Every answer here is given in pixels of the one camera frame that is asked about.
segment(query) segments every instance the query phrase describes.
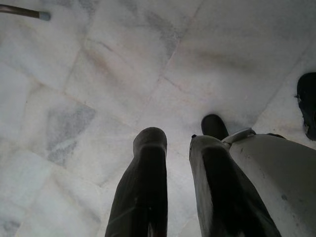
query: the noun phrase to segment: shoe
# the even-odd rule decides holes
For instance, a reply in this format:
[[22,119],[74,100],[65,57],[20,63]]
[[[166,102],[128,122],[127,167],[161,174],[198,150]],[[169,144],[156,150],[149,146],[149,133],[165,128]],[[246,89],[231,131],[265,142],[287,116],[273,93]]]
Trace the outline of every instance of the shoe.
[[316,73],[306,73],[297,83],[297,100],[306,136],[316,141]]
[[228,137],[228,131],[222,119],[217,115],[207,115],[203,118],[201,123],[203,135],[208,135],[223,140]]

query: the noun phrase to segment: gray marble vein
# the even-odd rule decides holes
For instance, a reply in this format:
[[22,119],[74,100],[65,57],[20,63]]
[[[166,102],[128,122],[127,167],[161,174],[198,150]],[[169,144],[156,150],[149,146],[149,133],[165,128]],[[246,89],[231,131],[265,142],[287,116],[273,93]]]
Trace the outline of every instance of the gray marble vein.
[[0,236],[14,237],[25,214],[21,207],[0,198]]
[[53,108],[47,113],[48,160],[65,166],[65,159],[77,145],[76,138],[86,129],[95,116],[95,110],[77,105],[73,111]]
[[137,70],[158,77],[200,2],[103,1],[88,38],[105,43]]

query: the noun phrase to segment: stain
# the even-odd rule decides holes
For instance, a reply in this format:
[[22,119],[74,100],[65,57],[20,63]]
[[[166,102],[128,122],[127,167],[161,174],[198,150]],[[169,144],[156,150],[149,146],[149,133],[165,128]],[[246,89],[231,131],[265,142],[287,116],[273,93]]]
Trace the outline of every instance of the stain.
[[118,3],[126,7],[133,15],[137,15],[138,7],[134,0],[118,0]]
[[108,88],[118,88],[120,87],[120,80],[116,76],[116,72],[113,72],[111,67],[108,66],[106,59],[94,50],[84,50],[83,51],[88,63],[93,65],[95,71],[104,75],[104,83]]
[[65,164],[65,158],[76,146],[75,139],[90,124],[95,110],[84,105],[71,109],[51,109],[47,115],[48,159],[58,165]]
[[197,57],[213,67],[233,69],[240,72],[252,72],[255,66],[249,60],[237,55],[223,54],[220,52],[208,52],[196,50]]
[[68,154],[72,154],[76,145],[77,145],[77,142],[73,142],[65,148],[56,149],[49,153],[47,159],[57,165],[66,167],[65,163],[66,163],[67,156]]
[[87,41],[90,41],[92,43],[98,44],[104,48],[106,48],[108,51],[116,54],[124,63],[126,63],[127,65],[129,65],[131,68],[134,68],[132,65],[130,65],[120,54],[116,53],[112,48],[110,48],[108,45],[106,45],[105,43],[101,42],[101,41],[97,41],[97,40],[93,40],[93,39],[87,39]]
[[54,4],[54,5],[64,6],[67,8],[70,8],[74,3],[74,0],[40,0],[40,1],[45,4]]
[[163,41],[167,56],[170,58],[183,33],[177,31],[169,21],[162,19],[152,11],[146,12],[145,18],[150,28],[160,33],[160,39]]
[[15,221],[1,221],[0,220],[0,226],[3,227],[3,230],[5,231],[4,236],[15,236],[17,230],[20,227],[20,223]]
[[285,201],[287,201],[287,196],[285,194],[282,194],[281,198]]
[[190,93],[189,91],[184,90],[179,84],[174,83],[172,80],[170,80],[167,77],[163,77],[167,82],[169,82],[171,85],[173,85],[175,88],[177,88],[178,90],[180,90],[181,92],[185,93],[185,94],[189,94],[189,95],[194,95],[192,93]]

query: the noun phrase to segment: marble floor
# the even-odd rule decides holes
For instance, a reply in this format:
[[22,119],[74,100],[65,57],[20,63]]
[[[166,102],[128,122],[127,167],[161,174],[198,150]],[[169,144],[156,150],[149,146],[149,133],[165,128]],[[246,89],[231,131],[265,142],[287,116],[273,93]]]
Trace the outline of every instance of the marble floor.
[[0,236],[103,237],[132,141],[168,138],[168,235],[200,236],[188,161],[218,113],[316,149],[296,83],[316,71],[314,0],[2,0]]

